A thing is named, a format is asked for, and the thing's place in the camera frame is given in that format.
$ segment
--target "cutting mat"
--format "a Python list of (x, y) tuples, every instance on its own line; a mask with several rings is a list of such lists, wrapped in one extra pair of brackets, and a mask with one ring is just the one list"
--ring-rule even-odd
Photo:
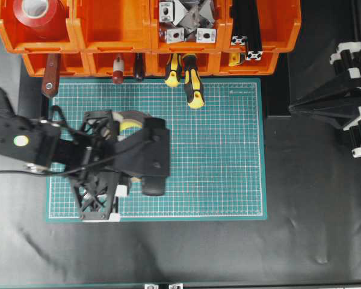
[[(78, 128), (84, 112), (139, 110), (167, 121), (171, 177), (163, 197), (139, 183), (119, 202), (122, 221), (263, 220), (267, 218), (260, 80), (204, 79), (206, 105), (192, 110), (182, 85), (163, 80), (62, 79), (53, 100)], [(69, 183), (47, 181), (47, 221), (78, 220)]]

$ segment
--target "orange bin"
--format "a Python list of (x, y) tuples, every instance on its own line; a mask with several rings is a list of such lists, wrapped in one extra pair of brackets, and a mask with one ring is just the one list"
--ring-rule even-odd
[[(264, 51), (291, 52), (301, 28), (301, 0), (257, 0)], [(233, 0), (226, 0), (226, 32), (223, 51), (245, 51), (245, 46), (231, 45)]]
[(226, 27), (226, 6), (225, 0), (214, 0), (215, 5), (215, 26), (217, 30), (216, 43), (181, 42), (167, 44), (159, 38), (159, 0), (150, 0), (151, 6), (151, 50), (156, 53), (171, 52), (220, 52), (223, 48), (224, 31)]
[(75, 0), (73, 26), (85, 52), (150, 51), (149, 0)]
[[(23, 54), (22, 58), (28, 74), (33, 77), (43, 77), (48, 54)], [(85, 53), (61, 54), (60, 64), (61, 76), (89, 76), (90, 66), (88, 65)]]
[[(134, 72), (135, 53), (122, 53), (122, 56), (125, 62), (124, 76), (132, 76)], [(92, 76), (111, 77), (113, 75), (115, 53), (87, 53), (87, 57)], [(144, 60), (146, 63), (146, 76), (152, 75), (151, 54), (145, 53)]]
[(229, 75), (270, 75), (273, 74), (279, 53), (264, 52), (261, 61), (245, 61), (240, 66), (229, 66), (229, 53), (219, 53), (218, 61), (215, 66), (214, 75), (229, 76)]
[[(154, 76), (164, 76), (165, 75), (165, 67), (168, 62), (168, 59), (171, 54), (152, 54), (152, 74)], [(197, 55), (197, 64), (199, 75), (208, 76), (213, 75), (215, 64), (218, 61), (219, 54), (218, 53), (196, 53)], [(182, 75), (185, 75), (185, 64), (182, 63)]]
[(61, 0), (67, 11), (67, 31), (65, 38), (59, 41), (41, 39), (28, 27), (21, 24), (14, 16), (13, 1), (0, 0), (0, 36), (8, 52), (24, 54), (75, 53), (79, 51), (72, 27), (73, 0)]

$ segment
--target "cable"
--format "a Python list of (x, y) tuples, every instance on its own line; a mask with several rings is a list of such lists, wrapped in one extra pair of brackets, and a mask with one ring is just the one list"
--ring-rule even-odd
[(72, 173), (76, 173), (76, 172), (86, 170), (86, 169), (88, 169), (90, 167), (98, 166), (100, 164), (112, 161), (118, 155), (124, 154), (125, 152), (130, 151), (130, 150), (134, 149), (135, 147), (137, 147), (139, 145), (146, 145), (146, 144), (148, 144), (150, 142), (151, 142), (151, 140), (146, 140), (146, 141), (142, 141), (141, 143), (136, 143), (136, 144), (130, 146), (129, 148), (126, 148), (126, 149), (124, 149), (124, 150), (118, 152), (117, 154), (114, 154), (114, 155), (112, 155), (112, 156), (110, 156), (108, 158), (104, 158), (104, 159), (102, 159), (100, 161), (95, 161), (93, 163), (86, 164), (86, 165), (77, 167), (75, 169), (68, 170), (66, 172), (51, 172), (51, 171), (48, 171), (48, 173), (32, 173), (32, 172), (27, 172), (25, 170), (0, 170), (0, 174), (24, 174), (24, 175), (31, 175), (31, 176), (38, 176), (38, 177), (66, 176), (66, 175), (70, 175)]

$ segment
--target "brown handle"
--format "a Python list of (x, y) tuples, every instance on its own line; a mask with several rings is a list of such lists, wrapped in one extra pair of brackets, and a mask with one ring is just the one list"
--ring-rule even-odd
[(61, 54), (48, 54), (44, 71), (42, 93), (53, 98), (59, 92)]

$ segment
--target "red tape roll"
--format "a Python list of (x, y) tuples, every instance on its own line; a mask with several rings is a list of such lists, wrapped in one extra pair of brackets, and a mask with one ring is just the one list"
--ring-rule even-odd
[(13, 13), (40, 38), (59, 40), (67, 35), (66, 9), (60, 0), (14, 0)]

